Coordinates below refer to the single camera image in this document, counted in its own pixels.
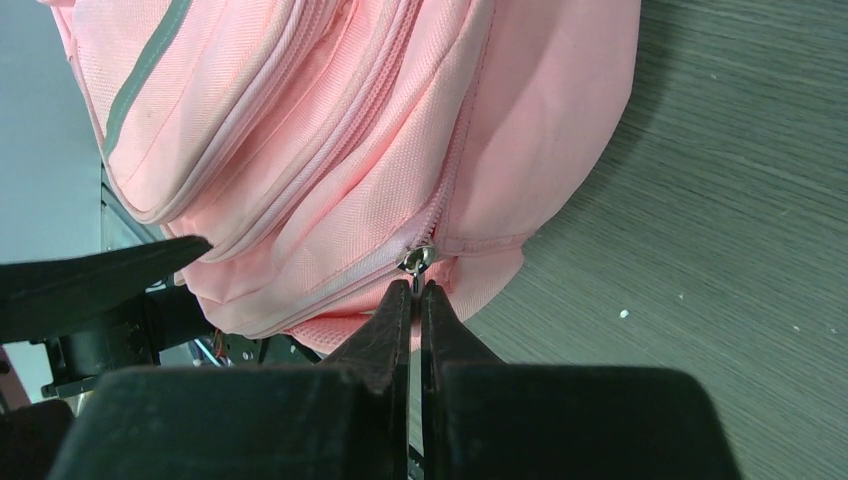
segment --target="pink backpack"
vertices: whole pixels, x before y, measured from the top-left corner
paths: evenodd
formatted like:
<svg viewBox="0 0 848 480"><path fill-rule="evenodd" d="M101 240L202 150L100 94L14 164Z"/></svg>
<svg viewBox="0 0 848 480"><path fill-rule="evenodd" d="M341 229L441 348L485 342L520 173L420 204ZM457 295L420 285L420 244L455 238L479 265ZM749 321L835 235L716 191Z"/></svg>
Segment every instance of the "pink backpack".
<svg viewBox="0 0 848 480"><path fill-rule="evenodd" d="M43 1L115 193L215 245L182 272L209 321L320 352L412 247L463 320L504 288L609 141L639 23L636 0Z"/></svg>

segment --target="gray wooden table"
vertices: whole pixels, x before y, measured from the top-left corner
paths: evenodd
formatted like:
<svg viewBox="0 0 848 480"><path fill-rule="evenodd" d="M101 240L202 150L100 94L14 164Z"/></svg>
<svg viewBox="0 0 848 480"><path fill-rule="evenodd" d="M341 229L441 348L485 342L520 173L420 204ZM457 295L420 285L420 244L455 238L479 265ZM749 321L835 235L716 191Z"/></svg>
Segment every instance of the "gray wooden table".
<svg viewBox="0 0 848 480"><path fill-rule="evenodd" d="M683 369L748 478L848 478L848 3L644 0L636 68L469 327L511 361Z"/></svg>

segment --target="gray reflective strip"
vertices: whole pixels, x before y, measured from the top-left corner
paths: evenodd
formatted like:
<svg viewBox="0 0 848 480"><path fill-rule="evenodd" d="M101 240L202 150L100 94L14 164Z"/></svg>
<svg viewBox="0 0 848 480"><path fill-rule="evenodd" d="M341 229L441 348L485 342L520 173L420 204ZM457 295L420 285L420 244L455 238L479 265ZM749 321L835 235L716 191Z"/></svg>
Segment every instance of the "gray reflective strip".
<svg viewBox="0 0 848 480"><path fill-rule="evenodd" d="M162 17L159 26L150 36L150 40L144 45L141 55L135 62L135 67L133 67L121 89L118 90L115 99L112 100L112 106L109 108L109 119L106 121L106 138L103 140L104 160L108 160L109 155L115 150L130 107L141 92L144 83L150 78L150 74L156 68L162 55L165 54L165 50L171 46L171 42L177 36L190 6L191 0L171 0L171 5L168 6L165 16Z"/></svg>

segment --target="zipper pull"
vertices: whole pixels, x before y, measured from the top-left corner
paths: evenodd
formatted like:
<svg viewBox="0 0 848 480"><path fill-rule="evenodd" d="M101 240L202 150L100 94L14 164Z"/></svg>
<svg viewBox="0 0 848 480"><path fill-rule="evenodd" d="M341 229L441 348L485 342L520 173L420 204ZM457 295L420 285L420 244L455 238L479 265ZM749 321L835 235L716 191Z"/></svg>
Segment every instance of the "zipper pull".
<svg viewBox="0 0 848 480"><path fill-rule="evenodd" d="M436 260L436 247L423 245L410 249L398 259L397 267L412 275L412 298L421 298L424 290L424 272Z"/></svg>

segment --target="gray wall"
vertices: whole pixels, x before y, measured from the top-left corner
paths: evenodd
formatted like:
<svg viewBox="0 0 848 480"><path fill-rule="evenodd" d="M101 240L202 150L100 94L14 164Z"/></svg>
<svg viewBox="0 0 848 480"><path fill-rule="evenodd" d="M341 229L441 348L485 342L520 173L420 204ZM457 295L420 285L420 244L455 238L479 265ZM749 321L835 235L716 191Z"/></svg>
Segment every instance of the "gray wall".
<svg viewBox="0 0 848 480"><path fill-rule="evenodd" d="M50 10L0 0L0 263L100 251L100 159ZM46 358L7 351L30 397Z"/></svg>

